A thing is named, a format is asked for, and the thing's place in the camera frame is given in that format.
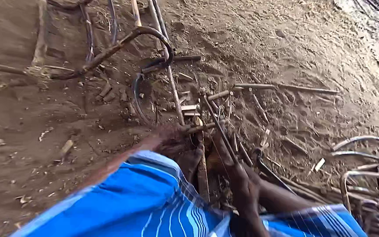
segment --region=dirt ground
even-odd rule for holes
[[[116,0],[114,5],[121,38],[134,20],[128,1]],[[147,3],[139,5],[144,25],[150,25]],[[252,74],[262,83],[340,91],[333,96],[254,90],[270,124],[247,93],[234,94],[230,121],[246,148],[258,146],[266,129],[271,130],[264,152],[273,170],[288,178],[337,186],[340,173],[365,164],[364,159],[329,157],[322,170],[309,174],[335,143],[355,135],[379,136],[379,15],[370,19],[353,1],[163,0],[160,5],[176,54],[202,55],[200,62],[175,63],[174,75],[195,77],[212,93],[234,83],[254,82]],[[87,8],[98,53],[109,44],[107,2],[94,0]],[[48,10],[45,64],[80,67],[87,53],[80,11],[62,12],[52,6]],[[37,30],[36,2],[0,1],[0,64],[28,67]],[[140,36],[87,78],[41,83],[0,73],[0,139],[6,143],[0,145],[0,236],[66,197],[91,170],[150,132],[130,115],[128,104],[140,60],[158,57],[155,47],[153,38]],[[106,83],[101,70],[117,93],[107,103],[95,99]],[[176,122],[163,78],[163,71],[149,76],[141,91],[143,107],[154,118],[156,101],[159,123]],[[179,92],[194,84],[176,78]],[[225,99],[216,102],[224,105]],[[282,143],[282,136],[300,144],[308,155]],[[69,139],[74,147],[61,161],[59,150]],[[355,150],[379,155],[379,147],[371,143]]]

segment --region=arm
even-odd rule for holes
[[[80,184],[77,189],[82,189],[84,187],[102,182],[110,174],[118,170],[119,166],[121,166],[121,164],[125,162],[131,155],[143,150],[155,151],[166,141],[177,139],[177,137],[183,136],[184,132],[186,132],[188,128],[188,126],[183,127],[180,125],[172,124],[167,124],[159,127],[150,136],[140,141],[140,143],[134,145],[124,153],[117,155],[102,168],[92,172],[92,174],[86,180],[84,180],[84,182]]]
[[[81,183],[77,189],[82,189],[84,187],[95,185],[103,180],[105,180],[110,174],[115,172],[119,166],[125,162],[132,154],[135,154],[143,150],[154,150],[161,144],[160,139],[156,139],[155,136],[150,136],[143,139],[140,143],[134,145],[124,153],[121,153],[109,161],[105,166],[100,169],[95,170],[92,174]]]

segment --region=blue striped cloth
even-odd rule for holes
[[[105,181],[51,207],[22,236],[229,237],[231,214],[213,209],[171,159],[140,151]],[[366,236],[342,205],[262,216],[272,236]]]

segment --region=wood chip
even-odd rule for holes
[[[196,110],[199,107],[200,107],[199,105],[182,105],[181,110],[182,111],[184,111],[184,110]]]
[[[315,172],[318,172],[318,170],[321,169],[324,163],[325,163],[325,159],[321,158],[320,161],[314,167]]]

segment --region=person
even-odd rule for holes
[[[162,155],[183,148],[185,131],[162,127],[11,236],[366,236],[343,205],[317,206],[233,164],[218,134],[208,159],[223,162],[237,213],[209,206],[190,183],[203,145]]]

